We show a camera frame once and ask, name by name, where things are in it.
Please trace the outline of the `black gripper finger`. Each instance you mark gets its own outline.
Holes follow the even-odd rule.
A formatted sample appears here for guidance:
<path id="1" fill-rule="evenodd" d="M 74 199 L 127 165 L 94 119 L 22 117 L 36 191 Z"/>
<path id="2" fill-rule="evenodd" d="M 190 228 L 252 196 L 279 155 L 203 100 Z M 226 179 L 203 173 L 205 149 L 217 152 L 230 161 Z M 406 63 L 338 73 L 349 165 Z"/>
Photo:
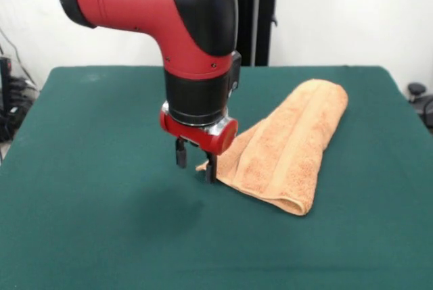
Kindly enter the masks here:
<path id="1" fill-rule="evenodd" d="M 206 164 L 206 181 L 209 183 L 215 183 L 217 181 L 217 155 L 206 152 L 207 164 Z"/>
<path id="2" fill-rule="evenodd" d="M 187 166 L 187 152 L 185 148 L 185 141 L 182 138 L 178 138 L 175 141 L 175 155 L 176 165 L 180 168 L 186 168 Z"/>

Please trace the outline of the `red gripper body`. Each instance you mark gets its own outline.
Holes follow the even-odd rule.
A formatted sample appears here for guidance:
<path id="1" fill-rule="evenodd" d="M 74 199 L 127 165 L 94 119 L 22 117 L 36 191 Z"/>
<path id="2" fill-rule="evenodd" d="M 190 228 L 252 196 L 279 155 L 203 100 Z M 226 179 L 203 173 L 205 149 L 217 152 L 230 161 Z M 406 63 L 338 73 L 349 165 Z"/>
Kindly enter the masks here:
<path id="1" fill-rule="evenodd" d="M 210 126 L 190 126 L 177 122 L 168 110 L 168 102 L 165 101 L 160 111 L 162 129 L 176 138 L 192 142 L 208 153 L 224 153 L 231 146 L 238 131 L 238 121 L 228 115 Z"/>

